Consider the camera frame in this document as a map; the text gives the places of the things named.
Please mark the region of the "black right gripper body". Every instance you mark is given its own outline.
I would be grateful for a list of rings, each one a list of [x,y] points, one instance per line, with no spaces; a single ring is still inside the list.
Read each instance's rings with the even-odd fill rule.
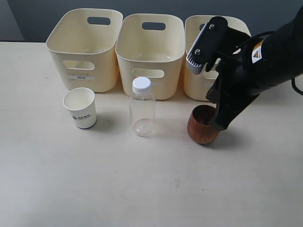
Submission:
[[[248,106],[257,97],[252,95],[251,52],[253,44],[238,46],[222,44],[214,56],[220,58],[216,71],[219,73],[214,84],[216,106]]]

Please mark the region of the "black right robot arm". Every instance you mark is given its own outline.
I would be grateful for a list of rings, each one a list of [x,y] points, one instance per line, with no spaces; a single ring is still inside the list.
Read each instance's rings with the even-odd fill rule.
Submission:
[[[260,93],[291,81],[292,88],[302,94],[295,83],[303,73],[303,10],[295,18],[261,39],[257,35],[231,58],[219,61],[219,75],[206,98],[216,104],[208,124],[217,131],[229,124],[247,108]]]

